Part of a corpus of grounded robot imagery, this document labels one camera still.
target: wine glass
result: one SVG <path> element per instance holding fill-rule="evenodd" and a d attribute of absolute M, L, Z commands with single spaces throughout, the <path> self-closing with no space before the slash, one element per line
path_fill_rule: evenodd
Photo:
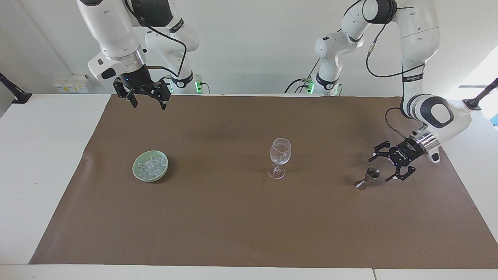
<path fill-rule="evenodd" d="M 285 176 L 284 164 L 290 160 L 290 142 L 285 138 L 278 138 L 270 149 L 270 158 L 273 164 L 268 168 L 268 174 L 273 179 L 282 179 Z"/>

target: table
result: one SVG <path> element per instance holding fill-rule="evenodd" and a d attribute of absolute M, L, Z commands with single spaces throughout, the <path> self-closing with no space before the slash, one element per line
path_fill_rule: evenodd
<path fill-rule="evenodd" d="M 13 105 L 0 119 L 0 264 L 5 264 L 0 266 L 1 279 L 498 279 L 498 270 L 26 266 L 109 97 L 35 95 L 26 105 Z M 498 132 L 480 112 L 472 114 L 471 127 L 444 148 L 498 239 L 498 190 L 493 178 Z"/>

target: glass base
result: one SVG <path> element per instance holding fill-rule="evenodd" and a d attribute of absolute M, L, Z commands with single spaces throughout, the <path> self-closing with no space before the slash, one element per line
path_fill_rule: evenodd
<path fill-rule="evenodd" d="M 268 168 L 268 175 L 275 180 L 282 179 L 285 176 L 285 167 L 274 163 Z"/>

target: bowl of ice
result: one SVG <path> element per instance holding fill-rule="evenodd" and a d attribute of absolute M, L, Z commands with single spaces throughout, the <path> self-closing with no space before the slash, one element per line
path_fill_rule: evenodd
<path fill-rule="evenodd" d="M 168 158 L 157 150 L 151 150 L 141 154 L 133 163 L 133 175 L 147 183 L 161 179 L 168 170 Z"/>

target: jigger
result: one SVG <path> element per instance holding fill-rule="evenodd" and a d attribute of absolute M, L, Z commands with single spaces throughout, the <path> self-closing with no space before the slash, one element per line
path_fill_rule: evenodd
<path fill-rule="evenodd" d="M 356 182 L 356 188 L 358 190 L 366 190 L 367 182 L 378 179 L 380 177 L 380 171 L 375 167 L 369 167 L 367 173 L 365 174 L 365 179 Z"/>

